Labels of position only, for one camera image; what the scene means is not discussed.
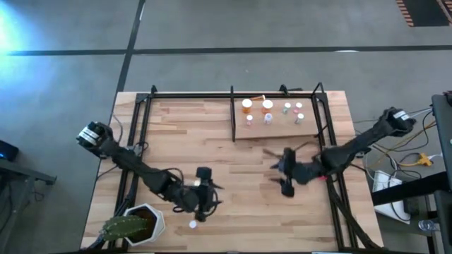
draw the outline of cactus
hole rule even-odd
[[[133,236],[146,230],[148,220],[136,215],[113,217],[105,222],[100,234],[106,241]]]

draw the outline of black metal frame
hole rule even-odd
[[[6,189],[7,185],[10,186],[11,192],[12,181],[23,182],[23,186],[16,196],[16,201],[11,204],[11,215],[5,221],[3,231],[0,231],[0,253],[2,253],[6,249],[16,221],[27,205],[30,194],[35,187],[35,181],[44,181],[48,186],[51,186],[55,184],[57,177],[22,167],[6,159],[0,159],[0,176],[2,176],[0,179],[0,193]]]
[[[186,93],[159,93],[157,92],[157,89],[155,86],[152,86],[151,93],[149,94],[137,94],[136,95],[136,101],[135,101],[135,107],[133,109],[133,116],[131,120],[131,129],[129,133],[129,139],[127,142],[128,146],[132,146],[134,142],[134,137],[136,133],[137,128],[137,121],[138,121],[138,114],[140,111],[141,104],[145,102],[145,111],[143,115],[143,124],[141,126],[141,133],[140,133],[140,139],[138,144],[141,145],[143,148],[143,143],[145,142],[145,134],[146,129],[148,126],[148,118],[150,114],[150,106],[152,99],[177,99],[177,98],[225,98],[230,99],[230,113],[231,113],[231,136],[232,141],[235,142],[235,130],[236,130],[236,123],[235,123],[235,110],[234,110],[234,99],[236,98],[250,98],[250,97],[256,97],[262,95],[262,92],[234,92],[234,88],[231,86],[230,92],[214,92],[214,93],[204,93],[204,92],[186,92]],[[304,92],[304,93],[291,93],[284,85],[281,85],[280,92],[270,92],[270,93],[264,93],[264,95],[267,98],[285,98],[285,97],[293,97],[293,98],[305,98],[310,99],[313,109],[314,109],[314,116],[316,119],[316,125],[319,130],[319,133],[316,135],[316,137],[319,139],[319,149],[322,151],[323,146],[326,145],[326,139],[323,132],[325,129],[328,129],[328,136],[331,145],[337,145],[336,139],[335,139],[335,133],[333,130],[333,120],[331,118],[331,113],[328,105],[328,96],[325,93],[325,90],[323,88],[323,84],[319,83],[313,92]],[[325,118],[326,118],[326,125],[322,127],[321,123],[321,115],[320,115],[320,109],[319,109],[319,103],[322,103]],[[121,212],[124,212],[124,210],[134,204],[135,197],[136,197],[136,190],[138,187],[138,178],[136,176],[133,176],[133,181],[131,184],[131,189],[129,191],[129,194],[124,199],[124,191],[126,187],[127,182],[127,176],[129,173],[127,171],[122,171],[121,179],[119,182],[119,190],[117,194],[117,201],[116,201],[116,207],[115,207],[115,214],[121,214]],[[347,196],[347,189],[345,186],[345,180],[343,178],[343,174],[339,173],[337,175],[338,179],[338,185],[340,188],[340,199],[343,201],[343,205],[346,209],[350,210],[350,203]],[[328,177],[326,180],[326,186],[328,189],[328,195],[330,197],[330,205],[331,205],[331,214],[332,214],[332,220],[333,220],[333,226],[335,229],[335,235],[336,235],[336,242],[338,245],[338,249],[342,250],[345,247],[344,245],[344,238],[343,233],[340,225],[339,220],[339,213],[338,208],[336,204],[331,200],[332,192],[335,192],[334,185],[333,185],[333,179],[331,177]],[[350,237],[350,245],[351,248],[354,250],[358,250],[357,245],[357,238],[352,230],[352,227],[347,222],[347,229],[348,234]],[[120,250],[127,251],[128,249],[128,243],[126,241],[123,241],[122,246]],[[116,243],[111,242],[109,243],[108,248],[110,250],[117,249]]]

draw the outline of cable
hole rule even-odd
[[[118,139],[118,143],[121,142],[122,139],[122,133],[123,133],[123,127],[122,127],[122,123],[119,121],[119,119],[113,114],[113,118],[114,120],[116,120],[119,123],[119,127],[121,128],[121,133],[119,134],[119,139]]]
[[[162,169],[160,172],[154,172],[152,174],[161,173],[161,172],[170,171],[170,170],[175,170],[175,171],[179,172],[179,174],[181,175],[181,178],[180,178],[181,184],[184,185],[184,182],[185,182],[185,180],[184,180],[184,173],[182,172],[182,170],[180,170],[178,168]]]
[[[427,129],[435,126],[434,123],[435,121],[431,122],[429,125],[427,125],[427,127],[425,126],[425,119],[426,117],[430,114],[428,113],[427,115],[424,116],[424,118],[422,119],[422,130],[420,130],[419,132],[417,132],[414,135],[408,136],[407,138],[404,138],[403,140],[401,140],[400,142],[398,142],[397,144],[395,144],[395,146],[393,146],[392,148],[385,148],[382,145],[378,145],[379,147],[382,147],[383,149],[385,149],[386,151],[383,152],[383,155],[381,157],[379,157],[379,159],[373,163],[371,166],[369,166],[370,168],[375,167],[376,165],[381,163],[381,159],[383,159],[384,155],[387,155],[389,152],[406,152],[406,151],[411,151],[411,150],[416,150],[419,148],[422,148],[424,146],[427,146],[429,143],[429,136],[427,135]],[[406,146],[408,143],[410,143],[412,140],[414,140],[418,135],[420,135],[422,132],[425,133],[425,136],[427,137],[427,142],[423,145],[420,145],[419,147],[414,147],[414,148],[410,148],[410,149],[405,149],[405,150],[397,150],[398,148],[404,147]]]
[[[423,111],[421,111],[419,113],[416,113],[416,114],[410,116],[410,118],[415,118],[416,116],[419,116],[420,114],[423,114],[425,112],[429,112],[430,113],[431,111],[433,111],[433,109],[426,109],[426,110],[423,110]]]
[[[218,193],[215,189],[213,189],[213,195],[215,196],[215,205],[212,208],[212,211],[210,211],[208,214],[205,214],[204,216],[209,217],[211,216],[216,210],[218,206]]]
[[[133,146],[133,150],[135,150],[136,146],[139,145],[139,144],[141,144],[141,143],[143,143],[144,146],[143,146],[143,150],[140,152],[140,154],[138,154],[138,156],[141,156],[141,155],[143,154],[143,152],[146,151],[146,149],[148,149],[148,147],[149,147],[149,143],[147,143],[146,141],[144,141],[144,142],[138,142],[138,143],[136,143],[136,144]],[[116,166],[112,167],[111,169],[108,169],[107,171],[101,173],[99,176],[97,176],[96,181],[99,180],[99,178],[101,178],[103,175],[105,175],[106,173],[110,172],[110,171],[113,170],[113,169],[116,169],[117,167],[118,167],[118,165],[116,165]]]
[[[103,175],[105,175],[106,173],[110,172],[113,169],[116,169],[118,167],[118,165],[112,167],[111,169],[108,169],[107,171],[103,172],[102,174],[100,174],[99,176],[97,176],[96,181],[99,180],[99,178],[101,178]]]
[[[428,117],[428,115],[430,115],[431,113],[432,113],[432,111],[429,112],[429,113],[427,113],[427,114],[424,116],[424,118],[422,119],[422,131],[424,132],[425,138],[427,139],[426,142],[425,142],[425,144],[420,145],[420,146],[418,146],[418,147],[414,147],[414,148],[409,148],[409,149],[404,149],[404,150],[397,150],[398,148],[401,148],[401,147],[404,147],[404,146],[408,145],[409,142],[411,142],[413,139],[415,139],[415,137],[413,137],[413,138],[409,139],[409,140],[406,142],[406,144],[401,145],[401,146],[397,147],[396,149],[393,149],[392,151],[394,151],[394,152],[407,152],[407,151],[416,150],[416,149],[420,149],[420,148],[423,148],[423,147],[427,146],[427,145],[429,144],[429,136],[428,136],[428,134],[427,134],[427,129],[426,129],[426,127],[425,127],[425,119],[426,119],[426,118]]]
[[[364,172],[367,172],[366,169],[364,169],[363,167],[360,167],[360,166],[358,166],[358,165],[356,165],[356,164],[350,163],[350,166],[355,167],[355,168],[357,168],[357,169],[361,169],[361,170],[364,171]]]
[[[424,112],[426,112],[426,111],[428,111],[428,110],[431,110],[432,108],[431,107],[428,107],[428,108],[426,108],[426,109],[420,109],[420,110],[416,110],[416,111],[411,111],[411,112],[408,112],[408,113],[406,113],[406,114],[414,114],[414,113],[418,113],[418,112],[422,112],[422,113],[424,113]],[[379,119],[368,119],[368,120],[362,120],[362,121],[354,121],[353,123],[366,123],[366,122],[374,122],[374,121],[378,121]]]
[[[411,166],[417,166],[417,165],[419,165],[419,162],[415,162],[415,163],[412,163],[412,164],[402,164],[402,163],[401,163],[401,162],[403,162],[405,159],[407,159],[409,156],[412,156],[412,155],[417,155],[417,156],[419,157],[419,156],[420,156],[420,153],[418,153],[418,152],[411,152],[411,153],[405,155],[405,156],[399,161],[398,165],[399,165],[399,166],[403,166],[403,167],[411,167]]]
[[[399,169],[399,171],[402,171],[404,174],[406,174],[405,171],[410,171],[410,172],[413,172],[413,173],[418,174],[418,175],[419,175],[419,179],[422,178],[421,174],[419,174],[419,173],[416,172],[416,171],[412,171],[412,170],[402,170],[402,169]],[[394,203],[393,203],[393,202],[391,202],[391,208],[392,208],[394,214],[396,215],[396,217],[399,218],[399,220],[404,221],[404,222],[409,222],[409,221],[410,221],[409,219],[403,219],[402,217],[400,217],[400,215],[396,212],[396,209],[394,208]]]

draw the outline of cable connector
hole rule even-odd
[[[430,167],[433,164],[430,158],[423,152],[419,154],[419,159],[417,160],[417,163],[419,165],[424,165],[426,167]]]

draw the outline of white object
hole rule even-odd
[[[284,104],[284,109],[282,109],[282,112],[283,112],[284,114],[287,114],[287,111],[289,111],[289,109],[290,109],[291,106],[292,106],[292,105],[290,105],[289,102],[286,102],[286,103]]]
[[[262,107],[264,107],[265,109],[271,109],[273,107],[273,102],[269,99],[266,99],[262,102]]]
[[[247,125],[250,126],[252,124],[252,121],[253,121],[253,116],[252,115],[246,116],[246,124]]]
[[[302,122],[303,118],[304,118],[304,115],[302,113],[298,114],[297,119],[295,120],[295,123],[300,124]]]
[[[196,226],[197,226],[197,223],[196,223],[196,221],[191,221],[190,222],[190,224],[189,224],[189,226],[190,226],[190,229],[194,229],[194,228],[196,228]]]
[[[242,106],[249,108],[249,107],[253,106],[253,102],[250,99],[244,99],[242,101]]]
[[[391,177],[391,180],[389,181],[389,175],[385,172],[382,171],[375,171],[375,175],[374,175],[374,187],[372,188],[372,192],[376,192],[376,191],[380,191],[383,190],[385,188],[392,187],[392,186],[397,186],[402,184],[402,181],[399,179],[395,179],[393,177]],[[391,207],[391,204],[383,204],[383,205],[377,205],[374,207],[375,211],[380,213],[380,214],[384,214],[387,217],[393,218],[393,219],[397,219],[399,222],[403,222],[406,224],[409,224],[409,220],[411,218],[411,216],[408,213],[405,213],[405,211],[403,210],[403,201],[397,201],[397,202],[393,202],[393,206],[394,206],[394,210],[397,212],[397,215],[404,219],[404,220],[408,220],[408,222],[405,222],[403,220],[400,220],[397,215],[394,213],[393,208]]]
[[[270,113],[267,113],[263,118],[263,122],[265,124],[270,124],[272,118],[273,118],[273,116]]]
[[[150,205],[148,205],[146,203],[144,203],[142,205],[137,205],[135,207],[127,209],[124,212],[124,216],[130,215],[134,210],[137,210],[139,208],[149,209],[155,215],[155,217],[157,217],[157,220],[155,222],[153,235],[150,238],[147,238],[146,240],[143,240],[143,241],[138,242],[138,243],[134,243],[128,237],[126,237],[125,239],[129,242],[129,244],[131,246],[138,246],[138,245],[143,244],[143,243],[154,242],[155,240],[157,240],[158,236],[160,234],[162,234],[162,232],[165,230],[165,220],[163,219],[162,211],[159,211],[159,210],[155,209],[154,207],[152,207],[152,206],[150,206]]]
[[[295,105],[294,113],[298,114],[299,110],[303,107],[301,102],[297,102]]]

